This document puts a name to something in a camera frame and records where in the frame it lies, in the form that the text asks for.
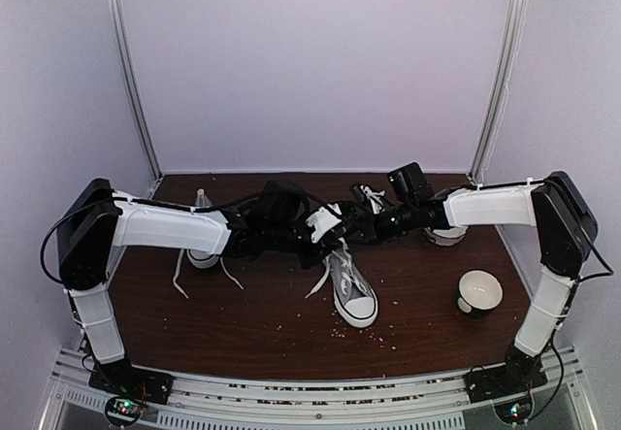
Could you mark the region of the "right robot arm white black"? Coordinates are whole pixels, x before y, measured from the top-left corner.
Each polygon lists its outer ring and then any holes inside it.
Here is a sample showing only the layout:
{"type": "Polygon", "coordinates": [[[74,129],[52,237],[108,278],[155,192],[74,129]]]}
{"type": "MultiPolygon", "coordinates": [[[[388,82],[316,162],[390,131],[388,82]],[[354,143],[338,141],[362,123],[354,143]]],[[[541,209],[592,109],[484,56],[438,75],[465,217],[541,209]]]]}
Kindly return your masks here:
{"type": "Polygon", "coordinates": [[[451,247],[470,229],[483,226],[496,228],[503,237],[531,237],[539,272],[528,277],[530,306],[497,375],[504,391],[519,391],[552,346],[584,281],[583,266],[597,252],[599,225],[579,189],[568,173],[555,171],[542,179],[435,191],[415,162],[390,172],[387,179],[395,204],[366,184],[350,188],[366,211],[359,219],[364,243],[380,244],[422,230],[432,244],[451,247]]]}

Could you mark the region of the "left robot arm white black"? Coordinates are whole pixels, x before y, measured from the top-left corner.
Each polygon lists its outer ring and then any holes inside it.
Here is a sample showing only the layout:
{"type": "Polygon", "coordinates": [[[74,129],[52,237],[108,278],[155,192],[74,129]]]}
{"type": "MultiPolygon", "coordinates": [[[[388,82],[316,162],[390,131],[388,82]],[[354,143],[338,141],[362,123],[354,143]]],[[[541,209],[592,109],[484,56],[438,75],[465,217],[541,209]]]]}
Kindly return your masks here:
{"type": "Polygon", "coordinates": [[[293,252],[308,268],[332,248],[332,231],[350,222],[339,205],[293,182],[269,181],[259,192],[220,205],[185,206],[138,198],[95,179],[46,234],[46,241],[56,240],[58,268],[43,272],[67,292],[103,381],[129,395],[140,376],[107,288],[114,247],[177,248],[216,258],[293,252]]]}

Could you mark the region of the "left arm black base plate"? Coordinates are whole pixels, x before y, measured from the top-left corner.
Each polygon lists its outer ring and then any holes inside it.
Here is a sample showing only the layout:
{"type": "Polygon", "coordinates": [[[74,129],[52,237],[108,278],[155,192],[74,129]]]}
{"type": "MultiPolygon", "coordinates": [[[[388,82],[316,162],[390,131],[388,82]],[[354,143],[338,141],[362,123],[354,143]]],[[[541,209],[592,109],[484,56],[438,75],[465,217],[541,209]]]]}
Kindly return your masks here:
{"type": "Polygon", "coordinates": [[[97,364],[88,385],[140,402],[166,405],[173,387],[171,375],[132,366],[122,361],[97,364]]]}

